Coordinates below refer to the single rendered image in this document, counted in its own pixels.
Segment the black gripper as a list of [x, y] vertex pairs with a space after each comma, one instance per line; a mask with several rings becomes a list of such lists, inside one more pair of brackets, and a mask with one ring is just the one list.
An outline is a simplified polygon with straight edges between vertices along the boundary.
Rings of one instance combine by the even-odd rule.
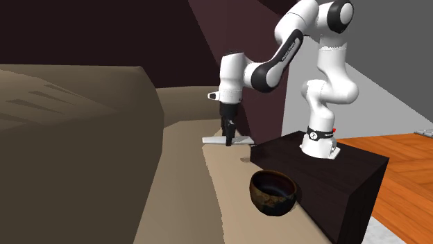
[[236, 126], [233, 122], [238, 114], [239, 104], [219, 103], [219, 114], [221, 115], [222, 136], [226, 136], [226, 146], [232, 145], [235, 137]]

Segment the dark brown bowl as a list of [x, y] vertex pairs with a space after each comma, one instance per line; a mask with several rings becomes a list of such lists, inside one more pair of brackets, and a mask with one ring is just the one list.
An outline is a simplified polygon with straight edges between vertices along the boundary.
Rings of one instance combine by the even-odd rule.
[[266, 216], [289, 213], [296, 203], [297, 191], [295, 182], [279, 171], [257, 171], [249, 183], [251, 202]]

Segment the brown sofa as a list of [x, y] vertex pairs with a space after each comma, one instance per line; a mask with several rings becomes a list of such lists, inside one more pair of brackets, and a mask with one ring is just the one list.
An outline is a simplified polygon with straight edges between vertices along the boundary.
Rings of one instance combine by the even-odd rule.
[[303, 208], [251, 203], [248, 146], [209, 87], [140, 67], [0, 64], [0, 244], [330, 244]]

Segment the dark robot stand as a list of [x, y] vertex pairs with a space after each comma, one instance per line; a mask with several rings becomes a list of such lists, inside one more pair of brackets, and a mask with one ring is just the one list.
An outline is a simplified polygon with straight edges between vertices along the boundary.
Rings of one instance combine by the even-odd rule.
[[332, 244], [362, 244], [388, 157], [338, 143], [335, 159], [318, 159], [300, 148], [304, 133], [293, 132], [251, 148], [251, 161], [290, 177], [298, 203]]

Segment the flat white tablet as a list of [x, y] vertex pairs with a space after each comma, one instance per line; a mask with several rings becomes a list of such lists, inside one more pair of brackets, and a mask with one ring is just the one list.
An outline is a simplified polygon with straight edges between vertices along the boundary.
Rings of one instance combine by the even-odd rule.
[[[202, 142], [204, 144], [221, 144], [227, 146], [226, 136], [213, 136], [213, 137], [203, 137]], [[238, 136], [234, 137], [231, 142], [233, 145], [254, 145], [255, 142], [249, 136]]]

